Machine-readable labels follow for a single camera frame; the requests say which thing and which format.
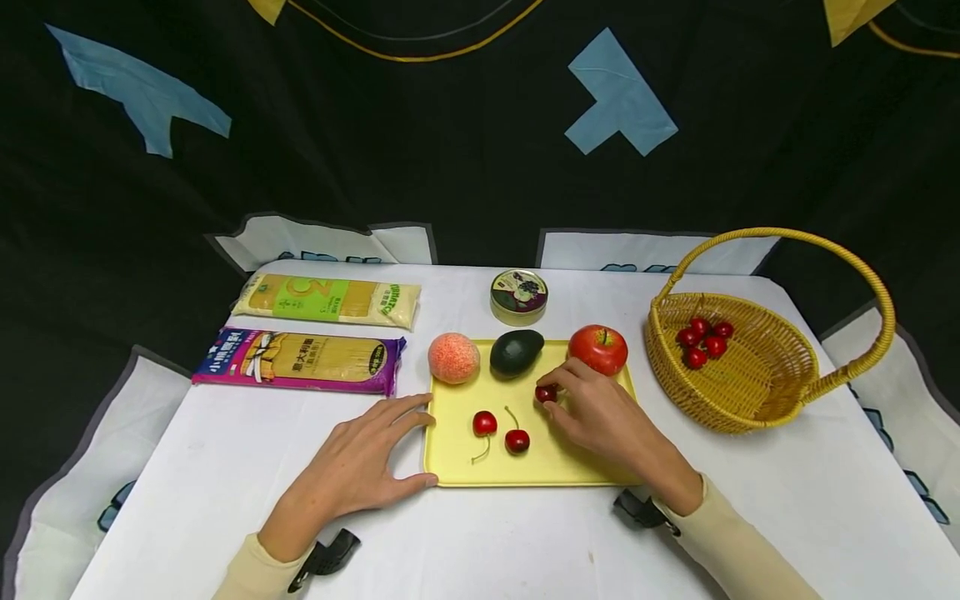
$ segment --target wrist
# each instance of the wrist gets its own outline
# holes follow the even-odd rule
[[[637,456],[634,471],[654,496],[679,516],[693,514],[704,501],[704,483],[686,458],[669,440],[662,438],[653,451]]]
[[[313,547],[333,518],[322,503],[307,500],[291,488],[277,501],[257,538],[267,554],[280,563],[291,563]]]

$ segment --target red apple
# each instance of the red apple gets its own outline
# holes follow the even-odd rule
[[[703,337],[704,336],[694,331],[693,327],[681,329],[677,333],[677,341],[680,342],[681,346],[686,346],[687,348],[692,348],[697,344],[700,344],[700,340],[702,340]]]
[[[581,327],[570,338],[567,352],[606,376],[616,375],[627,364],[627,341],[602,325]]]

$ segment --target pasta package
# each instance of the pasta package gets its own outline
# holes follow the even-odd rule
[[[418,285],[268,273],[251,278],[233,314],[409,329],[419,300]]]
[[[191,381],[392,396],[406,345],[225,327]]]

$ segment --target basket handle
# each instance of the basket handle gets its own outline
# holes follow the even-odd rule
[[[869,368],[879,362],[880,358],[882,358],[886,351],[890,349],[890,345],[893,344],[894,331],[897,328],[897,317],[894,313],[893,300],[890,298],[890,293],[887,292],[887,288],[884,287],[883,282],[880,281],[880,277],[874,273],[873,269],[867,266],[867,263],[860,260],[856,254],[850,252],[839,244],[835,244],[818,235],[813,235],[812,233],[806,233],[804,231],[796,231],[794,229],[746,228],[727,231],[726,233],[721,233],[720,235],[711,237],[709,240],[705,241],[700,246],[697,246],[686,256],[684,256],[684,259],[680,261],[679,265],[677,265],[677,270],[670,275],[670,278],[667,279],[663,289],[660,290],[660,293],[657,294],[656,298],[654,298],[654,303],[657,305],[663,303],[667,295],[673,289],[673,286],[677,284],[677,281],[679,281],[682,276],[684,276],[684,273],[690,266],[690,263],[700,256],[700,254],[703,254],[718,244],[723,244],[724,242],[729,242],[730,240],[744,237],[768,237],[771,235],[778,235],[779,237],[800,240],[802,242],[813,244],[814,246],[819,246],[833,252],[837,256],[850,263],[852,267],[854,267],[861,275],[863,275],[863,277],[867,280],[867,283],[870,284],[871,289],[873,289],[874,294],[876,295],[877,308],[880,311],[880,318],[882,319],[880,324],[880,332],[877,334],[873,344],[866,352],[864,352],[861,356],[854,358],[843,367],[837,368],[832,373],[820,377],[812,384],[807,386],[806,389],[804,389],[801,394],[801,402],[807,404],[808,402],[812,402],[818,397],[826,394],[830,390],[837,388],[866,372]]]

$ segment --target yellow paper shape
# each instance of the yellow paper shape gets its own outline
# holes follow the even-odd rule
[[[257,14],[263,17],[263,20],[267,21],[271,25],[276,25],[276,20],[280,17],[280,11],[283,10],[283,5],[287,3],[287,0],[247,0],[250,2],[250,6],[256,11]]]
[[[837,46],[893,3],[894,0],[824,0],[830,45]]]

